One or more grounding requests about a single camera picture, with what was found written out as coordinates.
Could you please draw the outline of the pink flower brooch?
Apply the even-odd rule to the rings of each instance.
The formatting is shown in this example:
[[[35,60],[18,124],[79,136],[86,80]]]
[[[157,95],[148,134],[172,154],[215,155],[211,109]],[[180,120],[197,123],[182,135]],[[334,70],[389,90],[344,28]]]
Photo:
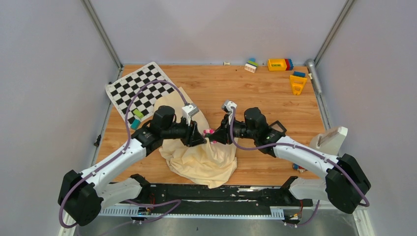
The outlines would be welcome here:
[[[205,129],[204,131],[203,131],[203,134],[205,135],[205,136],[210,136],[210,135],[212,135],[214,133],[214,130],[213,129]]]

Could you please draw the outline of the cream yellow garment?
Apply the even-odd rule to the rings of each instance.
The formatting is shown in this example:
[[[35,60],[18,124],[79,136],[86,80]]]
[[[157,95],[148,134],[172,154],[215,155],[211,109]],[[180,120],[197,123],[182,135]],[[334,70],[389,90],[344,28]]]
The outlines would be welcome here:
[[[184,102],[176,90],[157,99],[154,110],[163,105],[174,108],[177,122],[180,121]],[[192,119],[197,122],[199,133],[203,134],[204,130],[210,129],[202,111]],[[179,139],[164,140],[159,149],[172,172],[208,188],[217,188],[229,180],[238,166],[236,151],[237,147],[233,144],[223,145],[210,141],[195,147],[186,147]]]

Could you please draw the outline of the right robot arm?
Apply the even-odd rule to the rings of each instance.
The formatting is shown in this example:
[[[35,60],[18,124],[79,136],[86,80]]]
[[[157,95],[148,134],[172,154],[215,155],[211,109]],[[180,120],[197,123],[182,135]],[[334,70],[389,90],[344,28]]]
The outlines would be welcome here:
[[[257,107],[247,109],[243,121],[236,120],[234,107],[225,111],[220,126],[206,135],[211,142],[244,150],[235,139],[252,139],[253,150],[288,160],[318,176],[318,179],[290,177],[281,191],[283,203],[291,206],[304,199],[328,201],[348,214],[358,206],[370,206],[366,193],[371,183],[353,156],[327,154],[295,141],[286,135],[287,130],[279,121],[268,124]]]

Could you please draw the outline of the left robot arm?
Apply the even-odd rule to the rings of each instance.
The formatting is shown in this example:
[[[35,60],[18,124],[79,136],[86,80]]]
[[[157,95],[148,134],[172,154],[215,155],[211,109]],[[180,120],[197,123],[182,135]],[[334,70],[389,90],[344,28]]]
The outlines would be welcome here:
[[[175,110],[160,106],[151,120],[144,123],[119,149],[99,163],[81,171],[69,171],[64,175],[58,204],[63,227],[63,213],[68,213],[79,226],[92,222],[102,209],[125,200],[135,199],[145,203],[150,199],[149,182],[139,174],[112,183],[111,181],[132,164],[144,159],[160,148],[164,140],[179,139],[187,147],[205,144],[207,141],[198,131],[198,124],[192,117],[199,112],[193,103],[182,107],[178,123]]]

